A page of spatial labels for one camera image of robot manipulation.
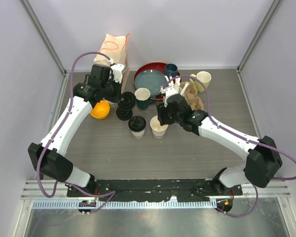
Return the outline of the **black cup lid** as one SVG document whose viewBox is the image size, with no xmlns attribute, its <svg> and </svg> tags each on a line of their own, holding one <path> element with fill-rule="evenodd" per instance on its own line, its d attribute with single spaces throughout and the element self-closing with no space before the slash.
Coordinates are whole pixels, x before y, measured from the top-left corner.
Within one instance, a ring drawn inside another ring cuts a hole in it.
<svg viewBox="0 0 296 237">
<path fill-rule="evenodd" d="M 140 132 L 146 128 L 146 120 L 142 116 L 132 116 L 128 121 L 131 131 Z"/>
</svg>

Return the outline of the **white paper cup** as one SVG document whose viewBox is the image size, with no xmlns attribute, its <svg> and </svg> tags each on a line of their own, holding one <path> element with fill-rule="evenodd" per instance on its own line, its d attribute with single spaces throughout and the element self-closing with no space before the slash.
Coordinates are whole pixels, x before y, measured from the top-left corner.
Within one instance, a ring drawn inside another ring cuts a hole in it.
<svg viewBox="0 0 296 237">
<path fill-rule="evenodd" d="M 158 117 L 154 116 L 151 120 L 150 120 L 150 127 L 152 129 L 152 133 L 154 135 L 155 138 L 162 138 L 164 136 L 164 134 L 166 133 L 166 130 L 168 128 L 168 125 L 161 125 Z"/>
<path fill-rule="evenodd" d="M 132 131 L 131 130 L 131 133 L 135 138 L 142 138 L 144 136 L 145 129 L 143 129 L 142 131 Z"/>
</svg>

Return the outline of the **stack of white paper cups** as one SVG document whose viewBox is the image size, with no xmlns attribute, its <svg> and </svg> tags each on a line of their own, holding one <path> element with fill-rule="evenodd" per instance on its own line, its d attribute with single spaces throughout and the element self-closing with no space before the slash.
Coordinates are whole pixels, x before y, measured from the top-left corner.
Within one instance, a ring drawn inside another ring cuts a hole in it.
<svg viewBox="0 0 296 237">
<path fill-rule="evenodd" d="M 109 104 L 109 106 L 110 106 L 111 108 L 114 108 L 114 107 L 117 106 L 117 103 L 116 103 L 116 102 L 111 102 L 111 101 L 107 101 L 107 100 L 106 100 L 106 102 Z"/>
</svg>

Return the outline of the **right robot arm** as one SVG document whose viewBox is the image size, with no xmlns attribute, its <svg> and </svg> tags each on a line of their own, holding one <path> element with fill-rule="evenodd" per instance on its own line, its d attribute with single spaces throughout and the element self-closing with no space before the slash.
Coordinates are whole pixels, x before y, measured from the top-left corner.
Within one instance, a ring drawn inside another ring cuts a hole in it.
<svg viewBox="0 0 296 237">
<path fill-rule="evenodd" d="M 187 132 L 216 141 L 245 161 L 243 165 L 220 170 L 212 180 L 211 192 L 224 195 L 234 186 L 247 183 L 265 188 L 283 164 L 272 138 L 259 139 L 228 127 L 208 112 L 193 110 L 179 94 L 156 108 L 161 125 L 177 123 Z"/>
</svg>

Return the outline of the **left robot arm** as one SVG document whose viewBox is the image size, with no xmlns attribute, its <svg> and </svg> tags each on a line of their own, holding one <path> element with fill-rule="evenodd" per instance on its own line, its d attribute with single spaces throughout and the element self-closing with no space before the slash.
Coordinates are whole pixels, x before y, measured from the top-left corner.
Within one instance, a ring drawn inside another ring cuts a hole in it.
<svg viewBox="0 0 296 237">
<path fill-rule="evenodd" d="M 84 197 L 94 194 L 91 175 L 75 167 L 65 155 L 74 134 L 95 105 L 102 99 L 111 102 L 121 99 L 124 71 L 123 64 L 94 64 L 88 82 L 78 83 L 71 89 L 66 109 L 54 127 L 39 144 L 31 143 L 28 148 L 37 175 L 76 185 Z"/>
</svg>

